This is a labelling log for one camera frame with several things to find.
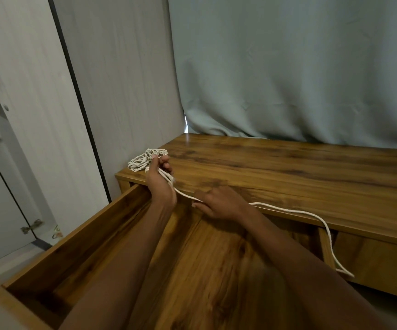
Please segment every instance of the rope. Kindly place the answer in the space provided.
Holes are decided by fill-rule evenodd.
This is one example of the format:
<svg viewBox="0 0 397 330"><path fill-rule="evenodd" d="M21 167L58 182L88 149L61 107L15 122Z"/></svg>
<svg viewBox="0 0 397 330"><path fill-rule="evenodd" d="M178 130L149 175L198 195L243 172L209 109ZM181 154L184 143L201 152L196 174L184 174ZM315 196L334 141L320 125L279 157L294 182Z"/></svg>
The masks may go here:
<svg viewBox="0 0 397 330"><path fill-rule="evenodd" d="M134 159L132 159L131 161L128 162L128 169L130 169L131 171L134 171L134 172L137 172L137 171L145 169L145 172L147 172L150 169L150 163L151 163L152 155L157 155L157 156L160 157L160 156L163 156L163 155L168 155L168 151L166 149L147 149L145 151L145 153L135 157ZM176 189L174 187L175 178L173 176L171 176L168 172L163 171L162 169L159 168L159 173L162 175L163 178L165 178L165 180L174 188L174 190L178 194L181 194L182 196L184 196L186 198L202 202L200 199L197 199L195 197L192 197L192 196L189 196L187 194L184 194L183 192L181 192L178 189ZM330 242L331 253L333 254L334 261L340 267L340 269L336 269L336 271L337 272L341 272L341 273L345 273L346 275L349 275L350 277L354 278L354 274L351 273L350 271L348 271L344 266L342 266L342 264L338 261L338 259L334 255L333 242L332 242L332 239L331 239L330 229L328 228L327 222L325 222L325 220L322 219L320 216L317 216L316 214L313 214L313 213L310 213L310 212L306 212L306 211L299 211L299 210L295 210L295 209L283 209L282 207L265 204L263 202L251 202L251 203L249 203L249 205L252 205L252 206L257 206L257 205L266 206L266 207L269 207L269 208L272 208L272 209L276 209L278 211L287 212L287 213L306 214L306 215L313 216L314 218L318 219L320 222L322 222L322 224L324 225L324 227L325 227L325 229L327 231L328 240Z"/></svg>

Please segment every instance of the person's left hand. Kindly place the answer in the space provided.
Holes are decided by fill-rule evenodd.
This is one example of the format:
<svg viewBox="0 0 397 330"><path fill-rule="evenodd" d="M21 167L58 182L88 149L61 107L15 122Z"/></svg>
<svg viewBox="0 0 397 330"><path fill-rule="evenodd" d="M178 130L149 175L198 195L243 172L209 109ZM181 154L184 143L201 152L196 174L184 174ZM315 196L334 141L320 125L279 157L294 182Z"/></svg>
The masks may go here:
<svg viewBox="0 0 397 330"><path fill-rule="evenodd" d="M159 174L158 168L172 174L172 167L169 164L168 155L161 157L153 155L150 169L146 173L146 184L151 191L153 203L168 206L169 210L173 210L177 204L177 194L172 185Z"/></svg>

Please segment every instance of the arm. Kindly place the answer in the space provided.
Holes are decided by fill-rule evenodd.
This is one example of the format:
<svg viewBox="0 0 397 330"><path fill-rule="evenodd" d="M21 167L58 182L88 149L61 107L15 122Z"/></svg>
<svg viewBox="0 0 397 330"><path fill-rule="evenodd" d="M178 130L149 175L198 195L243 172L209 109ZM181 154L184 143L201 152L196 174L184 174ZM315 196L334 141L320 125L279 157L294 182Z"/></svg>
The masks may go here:
<svg viewBox="0 0 397 330"><path fill-rule="evenodd" d="M142 286L154 250L176 205L174 189L159 175L159 165L172 172L169 157L153 157L146 175L152 202L118 254L71 310L66 329L122 329Z"/></svg>
<svg viewBox="0 0 397 330"><path fill-rule="evenodd" d="M230 187L197 191L194 207L240 223L261 245L319 329L389 329L377 311L335 271L283 233Z"/></svg>

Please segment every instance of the curtain fold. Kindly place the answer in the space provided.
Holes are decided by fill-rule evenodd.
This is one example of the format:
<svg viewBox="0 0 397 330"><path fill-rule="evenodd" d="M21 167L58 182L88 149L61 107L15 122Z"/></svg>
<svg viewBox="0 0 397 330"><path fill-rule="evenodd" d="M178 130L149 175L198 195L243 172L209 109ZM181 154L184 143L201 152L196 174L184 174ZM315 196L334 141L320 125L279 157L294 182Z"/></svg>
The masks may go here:
<svg viewBox="0 0 397 330"><path fill-rule="evenodd" d="M397 0L169 0L190 132L397 148Z"/></svg>

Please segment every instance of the person's left arm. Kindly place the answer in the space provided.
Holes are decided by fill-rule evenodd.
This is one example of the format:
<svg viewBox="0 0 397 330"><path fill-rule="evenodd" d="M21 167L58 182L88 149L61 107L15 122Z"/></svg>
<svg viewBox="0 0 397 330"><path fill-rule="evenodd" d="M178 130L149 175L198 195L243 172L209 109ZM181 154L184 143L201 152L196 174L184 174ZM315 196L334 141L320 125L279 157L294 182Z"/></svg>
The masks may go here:
<svg viewBox="0 0 397 330"><path fill-rule="evenodd" d="M152 202L119 253L70 311L59 329L122 329L129 321L146 271L176 205L174 189L158 173L169 157L153 157L146 175Z"/></svg>

